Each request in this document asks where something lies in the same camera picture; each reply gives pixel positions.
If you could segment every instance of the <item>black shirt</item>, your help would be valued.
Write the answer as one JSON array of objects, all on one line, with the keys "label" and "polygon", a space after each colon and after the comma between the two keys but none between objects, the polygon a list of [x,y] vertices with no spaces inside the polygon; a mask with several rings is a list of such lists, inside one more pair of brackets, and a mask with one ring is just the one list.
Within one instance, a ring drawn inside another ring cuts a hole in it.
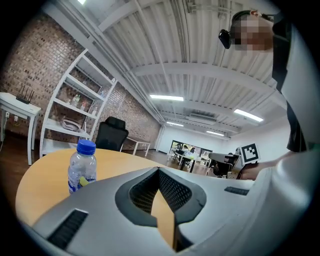
[{"label": "black shirt", "polygon": [[[281,93],[287,75],[287,63],[291,43],[291,24],[279,13],[274,16],[273,67],[272,77],[277,81],[276,89]],[[287,149],[293,152],[306,150],[306,143],[295,113],[287,102],[287,118],[290,124],[290,136]]]}]

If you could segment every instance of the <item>brick wall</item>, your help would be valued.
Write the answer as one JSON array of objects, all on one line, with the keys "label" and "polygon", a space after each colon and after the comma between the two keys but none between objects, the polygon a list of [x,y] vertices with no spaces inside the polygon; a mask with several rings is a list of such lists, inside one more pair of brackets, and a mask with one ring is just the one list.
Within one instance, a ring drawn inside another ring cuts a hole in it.
[{"label": "brick wall", "polygon": [[[21,86],[25,85],[26,88],[35,91],[31,103],[41,108],[36,128],[37,139],[40,138],[43,118],[56,85],[70,64],[83,50],[84,48],[78,42],[44,13],[38,14],[30,21],[13,45],[1,70],[0,90],[17,95]],[[88,57],[100,66],[92,56],[88,55]],[[112,78],[107,70],[101,69]],[[84,75],[76,69],[71,72],[71,75],[81,82],[85,79]],[[87,86],[96,92],[99,89],[90,80],[87,81]],[[75,90],[64,84],[57,98],[66,101],[67,98],[72,99],[75,94]],[[62,116],[80,123],[84,121],[83,115],[54,103],[49,117],[59,120]],[[155,142],[160,129],[159,123],[119,83],[111,93],[99,122],[109,116],[126,121],[129,135]],[[28,123],[29,120],[19,118],[18,126],[16,126],[13,122],[13,116],[10,115],[6,129],[27,136]],[[89,131],[92,124],[93,121],[89,120]],[[93,141],[96,139],[98,127],[99,124],[94,132]],[[46,130],[45,138],[68,142],[77,141],[75,136],[51,130]],[[126,141],[123,149],[132,149],[133,146],[129,140]]]}]

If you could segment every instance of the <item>metal shelving unit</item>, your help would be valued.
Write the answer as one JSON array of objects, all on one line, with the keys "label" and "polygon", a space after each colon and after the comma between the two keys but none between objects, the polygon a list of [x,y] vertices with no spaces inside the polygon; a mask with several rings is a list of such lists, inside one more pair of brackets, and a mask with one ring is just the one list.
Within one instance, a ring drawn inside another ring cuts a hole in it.
[{"label": "metal shelving unit", "polygon": [[[43,155],[55,152],[57,150],[62,150],[62,149],[72,149],[76,148],[77,144],[75,143],[70,143],[70,142],[63,142],[63,141],[57,141],[53,139],[48,139],[45,138],[45,132],[46,129],[56,131],[59,133],[64,133],[64,134],[69,134],[73,136],[77,136],[79,138],[85,138],[87,140],[92,140],[92,137],[94,135],[95,129],[97,127],[97,123],[99,120],[99,117],[107,103],[107,100],[115,88],[117,84],[117,80],[112,79],[110,80],[109,77],[107,77],[92,61],[88,59],[88,57],[85,56],[86,52],[88,49],[85,49],[74,61],[73,63],[68,67],[66,72],[62,75],[59,83],[57,84],[56,88],[53,91],[53,94],[51,96],[51,99],[49,101],[48,107],[46,109],[44,119],[43,119],[43,125],[41,129],[41,136],[40,136],[40,157]],[[97,84],[100,89],[98,93],[94,92],[91,90],[89,87],[87,87],[85,84],[74,78],[70,72],[76,68],[79,70],[82,74],[84,74],[86,77],[88,77],[90,80],[92,80],[95,84]],[[66,84],[73,89],[75,89],[77,92],[79,92],[82,95],[85,95],[89,99],[92,100],[92,104],[88,110],[88,112],[83,111],[75,106],[72,106],[70,104],[67,104],[66,102],[60,100],[57,98],[57,95],[61,89],[61,86],[63,84]],[[110,84],[111,87],[106,95],[106,97],[103,97],[99,95],[99,92],[103,89],[104,84]],[[96,115],[91,114],[92,106],[97,102],[100,101],[102,102],[100,109]],[[85,121],[82,126],[82,129],[80,131],[72,131],[68,130],[62,127],[60,122],[53,120],[49,118],[52,106],[54,103],[57,103],[61,106],[64,106],[65,108],[71,109],[73,111],[76,111],[82,115],[85,116]],[[92,130],[90,134],[87,133],[87,128],[86,128],[86,122],[87,119],[91,118],[94,120]]]}]

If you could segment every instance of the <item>blue bottle cap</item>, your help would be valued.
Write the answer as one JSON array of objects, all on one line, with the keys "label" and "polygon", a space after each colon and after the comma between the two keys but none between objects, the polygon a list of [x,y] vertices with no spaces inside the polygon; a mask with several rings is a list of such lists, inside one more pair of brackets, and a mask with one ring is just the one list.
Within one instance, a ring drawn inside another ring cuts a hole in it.
[{"label": "blue bottle cap", "polygon": [[83,155],[93,155],[96,152],[96,144],[90,140],[79,139],[76,151]]}]

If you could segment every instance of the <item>ceiling light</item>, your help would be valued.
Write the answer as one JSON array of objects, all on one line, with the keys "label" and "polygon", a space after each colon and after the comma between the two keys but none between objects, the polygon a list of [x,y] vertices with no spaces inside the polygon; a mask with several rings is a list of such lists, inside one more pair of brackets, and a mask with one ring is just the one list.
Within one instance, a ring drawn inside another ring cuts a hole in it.
[{"label": "ceiling light", "polygon": [[180,101],[183,102],[183,97],[177,97],[177,96],[165,96],[165,95],[150,95],[152,99],[159,99],[159,100],[169,100],[169,101]]},{"label": "ceiling light", "polygon": [[210,131],[210,130],[207,130],[206,132],[207,132],[208,134],[214,134],[214,135],[219,135],[219,136],[225,136],[224,134],[216,133],[216,132],[213,132],[213,131]]},{"label": "ceiling light", "polygon": [[236,109],[236,110],[234,111],[234,113],[237,113],[237,114],[243,115],[243,116],[245,116],[245,117],[247,117],[247,118],[251,118],[251,119],[256,120],[256,121],[258,121],[258,122],[263,121],[263,119],[262,119],[262,118],[257,117],[257,116],[255,116],[255,115],[253,115],[253,114],[250,114],[250,113],[244,112],[244,111],[242,111],[242,110],[240,110],[240,109]]},{"label": "ceiling light", "polygon": [[178,123],[174,123],[174,122],[166,122],[167,124],[169,124],[169,125],[174,125],[174,126],[182,126],[183,127],[183,125],[182,124],[178,124]]}]

